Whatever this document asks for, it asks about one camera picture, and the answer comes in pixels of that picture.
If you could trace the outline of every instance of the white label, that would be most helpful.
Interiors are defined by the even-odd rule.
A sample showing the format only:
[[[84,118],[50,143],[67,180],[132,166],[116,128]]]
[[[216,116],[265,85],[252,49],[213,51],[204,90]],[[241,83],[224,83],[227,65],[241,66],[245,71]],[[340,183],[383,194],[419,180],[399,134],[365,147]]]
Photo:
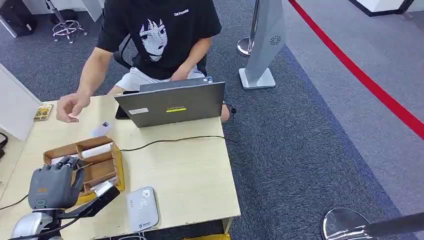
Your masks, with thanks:
[[[134,109],[134,110],[129,110],[128,111],[131,115],[134,114],[144,114],[144,113],[148,113],[149,110],[147,108],[140,108],[140,109]]]

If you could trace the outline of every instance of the white device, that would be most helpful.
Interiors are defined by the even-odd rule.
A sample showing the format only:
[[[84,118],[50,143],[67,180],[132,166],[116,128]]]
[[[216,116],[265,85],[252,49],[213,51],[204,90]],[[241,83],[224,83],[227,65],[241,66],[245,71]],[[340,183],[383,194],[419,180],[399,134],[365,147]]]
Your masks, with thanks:
[[[128,193],[126,208],[129,228],[135,233],[151,228],[159,222],[155,191],[151,186]]]

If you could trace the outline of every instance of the black cable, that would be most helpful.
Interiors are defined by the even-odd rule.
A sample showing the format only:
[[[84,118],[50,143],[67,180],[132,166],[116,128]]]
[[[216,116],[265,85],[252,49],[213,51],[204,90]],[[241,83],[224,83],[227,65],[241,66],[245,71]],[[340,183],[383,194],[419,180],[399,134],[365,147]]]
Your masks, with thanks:
[[[2,135],[2,136],[4,137],[4,142],[1,142],[1,143],[0,143],[0,149],[2,149],[2,148],[4,148],[4,147],[6,146],[6,144],[8,143],[9,138],[8,138],[8,136],[6,136],[5,134],[3,134],[3,133],[1,133],[1,132],[0,132],[0,135]]]
[[[74,220],[72,220],[72,221],[68,222],[67,224],[65,224],[65,225],[63,225],[63,226],[60,226],[60,227],[58,227],[58,228],[55,228],[55,229],[52,229],[52,230],[48,230],[48,231],[45,231],[45,232],[42,232],[42,233],[39,233],[39,234],[28,235],[28,236],[18,236],[18,237],[14,237],[14,238],[9,238],[8,240],[21,240],[21,239],[33,239],[33,238],[39,238],[39,237],[45,236],[45,235],[47,235],[47,234],[51,234],[51,233],[54,233],[54,232],[60,231],[60,230],[62,230],[62,229],[64,229],[64,228],[66,228],[66,227],[69,227],[70,225],[72,225],[72,224],[74,224],[76,221],[78,221],[78,219],[80,219],[80,218],[75,218]]]
[[[174,143],[174,142],[179,142],[179,141],[184,141],[184,140],[192,140],[192,139],[202,139],[202,138],[221,138],[221,139],[225,139],[228,140],[230,142],[233,142],[235,144],[238,144],[237,141],[231,140],[229,138],[226,138],[224,136],[192,136],[192,137],[185,137],[185,138],[180,138],[180,139],[176,139],[176,140],[157,140],[157,141],[153,141],[151,143],[148,143],[144,146],[141,147],[137,147],[137,148],[133,148],[133,149],[122,149],[121,152],[131,152],[131,151],[137,151],[140,149],[144,149],[147,146],[150,146],[152,144],[157,144],[157,143]]]
[[[231,114],[232,114],[232,125],[234,126],[234,115],[237,113],[237,109],[235,107],[233,107],[233,105],[229,104],[229,103],[222,103],[222,105],[227,105],[228,107],[231,108]]]
[[[15,202],[14,204],[11,204],[11,205],[9,205],[9,206],[4,206],[4,207],[0,208],[0,210],[7,209],[7,208],[13,207],[13,206],[15,206],[15,205],[18,205],[18,204],[20,204],[23,200],[25,200],[27,197],[28,197],[28,194],[27,194],[27,195],[25,195],[25,196],[24,196],[21,200],[19,200],[18,202]]]

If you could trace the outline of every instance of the floor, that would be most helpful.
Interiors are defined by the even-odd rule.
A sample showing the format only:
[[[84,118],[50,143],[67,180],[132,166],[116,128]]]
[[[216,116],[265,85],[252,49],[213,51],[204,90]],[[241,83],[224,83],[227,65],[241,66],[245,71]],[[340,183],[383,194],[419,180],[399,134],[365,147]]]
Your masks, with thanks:
[[[319,7],[310,0],[298,3],[368,76],[424,122],[424,31],[414,21],[367,17],[347,0],[321,0]],[[288,48],[391,200],[404,215],[423,212],[424,141],[340,63],[289,3],[285,14]]]
[[[422,212],[423,140],[338,62],[288,2],[287,47],[270,65],[277,86],[257,90],[242,89],[238,69],[247,59],[235,48],[248,35],[253,2],[214,2],[223,30],[207,70],[226,81],[226,101],[238,110],[234,124],[223,125],[226,136],[240,141],[227,143],[241,208],[231,238],[321,239],[321,218],[335,207],[355,209],[371,222]],[[369,18],[347,0],[299,4],[370,77],[424,119],[423,32],[414,23],[399,16]],[[30,36],[13,39],[0,28],[0,63],[42,101],[78,87],[100,27],[86,13],[79,16],[89,34],[72,45],[52,41],[45,16]],[[130,47],[127,56],[133,54]],[[106,93],[125,72],[112,62],[96,94]],[[212,222],[146,237],[173,240],[219,231]]]
[[[424,11],[409,12],[409,17],[406,19],[411,20],[419,29],[424,31]]]

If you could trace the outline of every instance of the wooden desk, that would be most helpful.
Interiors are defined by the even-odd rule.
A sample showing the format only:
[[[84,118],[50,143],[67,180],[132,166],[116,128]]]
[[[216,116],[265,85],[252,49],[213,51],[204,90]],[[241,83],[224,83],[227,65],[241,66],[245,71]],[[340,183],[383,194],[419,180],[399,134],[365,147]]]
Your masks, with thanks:
[[[223,136],[219,118],[137,128],[131,120],[115,120],[116,109],[113,98],[98,96],[91,98],[90,106],[80,115],[80,123],[57,121],[55,109],[47,121],[36,122],[0,200],[0,207],[15,203],[27,193],[32,172],[42,165],[44,151],[88,139],[90,132],[104,121],[113,125],[107,136],[121,149],[136,148],[156,140]],[[123,152],[122,158],[125,192],[97,216],[80,219],[62,230],[64,239],[97,239],[130,233],[126,193],[145,186],[152,186],[156,192],[159,224],[153,230],[223,220],[227,232],[232,217],[240,215],[223,139],[158,143],[138,151]],[[0,237],[7,239],[20,217],[30,212],[26,202],[2,210]]]

